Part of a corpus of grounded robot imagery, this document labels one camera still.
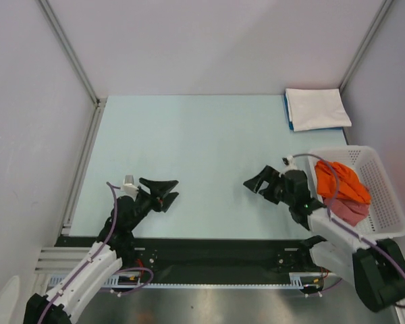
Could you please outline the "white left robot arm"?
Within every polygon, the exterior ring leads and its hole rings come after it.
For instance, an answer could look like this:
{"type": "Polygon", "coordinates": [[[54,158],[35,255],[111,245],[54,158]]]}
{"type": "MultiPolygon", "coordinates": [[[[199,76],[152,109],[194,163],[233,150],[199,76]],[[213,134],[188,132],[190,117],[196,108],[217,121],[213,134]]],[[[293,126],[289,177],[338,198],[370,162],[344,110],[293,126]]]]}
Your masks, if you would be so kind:
{"type": "Polygon", "coordinates": [[[33,294],[26,303],[24,323],[76,323],[91,299],[115,274],[136,275],[136,292],[153,278],[153,270],[144,267],[135,251],[133,230],[150,213],[166,212],[178,192],[177,180],[139,179],[139,185],[110,185],[113,208],[102,230],[82,260],[54,288],[33,294]],[[124,192],[117,195],[117,190],[124,192]]]}

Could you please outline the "white t shirt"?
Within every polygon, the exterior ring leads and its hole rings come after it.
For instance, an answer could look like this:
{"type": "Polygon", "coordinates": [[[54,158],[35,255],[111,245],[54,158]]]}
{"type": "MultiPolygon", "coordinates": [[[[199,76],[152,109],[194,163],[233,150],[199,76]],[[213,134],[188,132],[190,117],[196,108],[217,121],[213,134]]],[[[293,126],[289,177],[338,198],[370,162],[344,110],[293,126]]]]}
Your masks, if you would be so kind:
{"type": "Polygon", "coordinates": [[[337,88],[323,90],[287,88],[285,95],[296,132],[352,126],[337,88]]]}

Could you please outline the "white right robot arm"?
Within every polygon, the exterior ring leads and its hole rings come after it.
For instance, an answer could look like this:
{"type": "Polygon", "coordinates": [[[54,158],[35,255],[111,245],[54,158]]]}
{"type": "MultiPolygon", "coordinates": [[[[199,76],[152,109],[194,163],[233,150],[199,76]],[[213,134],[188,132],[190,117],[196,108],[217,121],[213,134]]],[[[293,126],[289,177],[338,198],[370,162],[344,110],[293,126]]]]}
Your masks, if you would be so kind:
{"type": "Polygon", "coordinates": [[[243,185],[271,203],[287,205],[292,219],[312,233],[298,253],[304,270],[320,266],[334,272],[375,313],[405,308],[405,259],[399,246],[389,238],[366,238],[334,217],[328,205],[312,196],[304,171],[280,173],[267,165],[243,185]]]}

